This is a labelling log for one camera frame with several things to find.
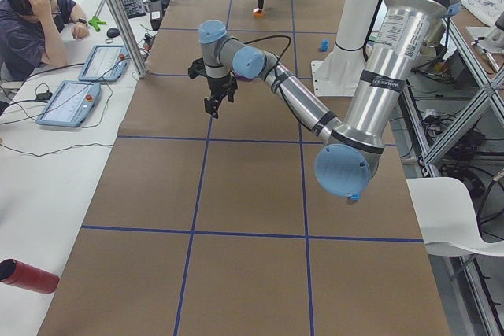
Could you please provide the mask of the far blue teach pendant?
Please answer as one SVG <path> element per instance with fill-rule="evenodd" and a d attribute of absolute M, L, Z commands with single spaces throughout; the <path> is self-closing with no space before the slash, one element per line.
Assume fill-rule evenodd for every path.
<path fill-rule="evenodd" d="M 118 80 L 126 69 L 128 51 L 121 45 L 95 45 L 85 61 L 79 81 L 108 81 Z"/>

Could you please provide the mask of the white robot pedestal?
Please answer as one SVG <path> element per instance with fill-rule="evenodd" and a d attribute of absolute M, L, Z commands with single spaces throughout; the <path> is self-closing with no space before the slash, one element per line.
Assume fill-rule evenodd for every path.
<path fill-rule="evenodd" d="M 333 51 L 323 61 L 312 62 L 317 97 L 354 95 L 365 67 L 365 45 L 374 25 L 380 0 L 346 0 Z"/>

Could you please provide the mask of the white chair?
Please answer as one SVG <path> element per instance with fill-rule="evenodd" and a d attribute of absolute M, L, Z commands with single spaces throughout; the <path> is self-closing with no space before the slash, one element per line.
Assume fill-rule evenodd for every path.
<path fill-rule="evenodd" d="M 466 186 L 450 177 L 407 179 L 426 251 L 439 257 L 503 255 L 503 242 L 485 242 Z"/>

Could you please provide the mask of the purple trapezoid block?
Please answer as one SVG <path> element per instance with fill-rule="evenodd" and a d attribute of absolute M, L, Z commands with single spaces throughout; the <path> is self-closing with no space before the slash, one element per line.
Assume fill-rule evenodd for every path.
<path fill-rule="evenodd" d="M 237 80 L 241 80 L 241 81 L 246 81 L 246 82 L 250 82 L 252 81 L 254 78 L 247 78 L 245 76 L 241 76 L 240 74 L 238 73 L 234 73 L 234 76 Z"/>

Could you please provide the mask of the black computer mouse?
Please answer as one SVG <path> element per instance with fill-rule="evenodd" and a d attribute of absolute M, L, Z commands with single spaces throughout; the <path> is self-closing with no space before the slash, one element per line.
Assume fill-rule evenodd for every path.
<path fill-rule="evenodd" d="M 114 39 L 120 35 L 120 31 L 117 28 L 109 28 L 106 35 L 110 39 Z"/>

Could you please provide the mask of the brown paper table cover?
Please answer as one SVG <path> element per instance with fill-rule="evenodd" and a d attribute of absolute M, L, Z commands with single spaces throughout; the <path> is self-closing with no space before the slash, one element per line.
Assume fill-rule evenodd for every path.
<path fill-rule="evenodd" d="M 198 26 L 283 54 L 310 85 L 345 0 L 172 0 L 83 220 L 42 335 L 447 335 L 390 132 L 349 205 L 321 145 L 262 81 L 205 113 Z"/>

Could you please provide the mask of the green plastic part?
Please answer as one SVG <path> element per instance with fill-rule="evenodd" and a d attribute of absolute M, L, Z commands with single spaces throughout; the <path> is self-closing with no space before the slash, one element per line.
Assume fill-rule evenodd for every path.
<path fill-rule="evenodd" d="M 89 25 L 96 31 L 100 32 L 102 29 L 102 25 L 106 25 L 104 20 L 101 20 L 98 16 L 94 15 L 89 21 Z"/>

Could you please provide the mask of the black keyboard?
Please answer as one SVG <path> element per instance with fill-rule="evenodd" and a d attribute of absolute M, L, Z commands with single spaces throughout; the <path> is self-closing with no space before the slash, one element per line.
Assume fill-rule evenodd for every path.
<path fill-rule="evenodd" d="M 120 0 L 128 19 L 146 15 L 143 0 Z"/>

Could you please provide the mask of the near blue teach pendant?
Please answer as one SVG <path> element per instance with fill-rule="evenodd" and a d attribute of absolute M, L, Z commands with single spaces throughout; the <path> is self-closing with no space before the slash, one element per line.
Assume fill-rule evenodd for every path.
<path fill-rule="evenodd" d="M 89 116 L 101 94 L 100 83 L 63 81 L 36 119 L 38 125 L 78 127 Z"/>

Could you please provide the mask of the small blue block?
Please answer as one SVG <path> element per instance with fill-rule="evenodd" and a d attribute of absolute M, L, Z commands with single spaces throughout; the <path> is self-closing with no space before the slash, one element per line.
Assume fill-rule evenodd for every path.
<path fill-rule="evenodd" d="M 321 41 L 321 44 L 320 44 L 320 47 L 319 47 L 319 51 L 320 52 L 327 52 L 328 51 L 328 47 L 329 47 L 329 42 L 327 39 L 323 39 Z"/>

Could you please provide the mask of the red cardboard tube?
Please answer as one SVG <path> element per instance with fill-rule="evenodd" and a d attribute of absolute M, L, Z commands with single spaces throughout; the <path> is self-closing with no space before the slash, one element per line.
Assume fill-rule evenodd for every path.
<path fill-rule="evenodd" d="M 1 262 L 1 283 L 40 294 L 53 293 L 60 278 L 48 271 L 14 259 Z"/>

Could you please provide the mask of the seated person dark shirt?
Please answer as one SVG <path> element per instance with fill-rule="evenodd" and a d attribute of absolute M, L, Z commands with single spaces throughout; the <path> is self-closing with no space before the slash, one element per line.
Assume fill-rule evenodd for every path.
<path fill-rule="evenodd" d="M 68 64 L 61 32 L 72 24 L 72 37 L 90 31 L 83 9 L 73 0 L 1 0 L 1 58 L 10 78 L 27 79 L 40 65 Z"/>

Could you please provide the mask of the blue teach pendant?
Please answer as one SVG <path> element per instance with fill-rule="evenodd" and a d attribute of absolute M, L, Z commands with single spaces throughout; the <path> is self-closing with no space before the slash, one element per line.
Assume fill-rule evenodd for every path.
<path fill-rule="evenodd" d="M 108 81 L 118 80 L 126 69 L 128 51 L 121 45 L 95 45 L 85 61 L 79 81 Z"/>
<path fill-rule="evenodd" d="M 38 125 L 78 127 L 89 116 L 101 94 L 100 83 L 63 81 L 36 119 Z"/>

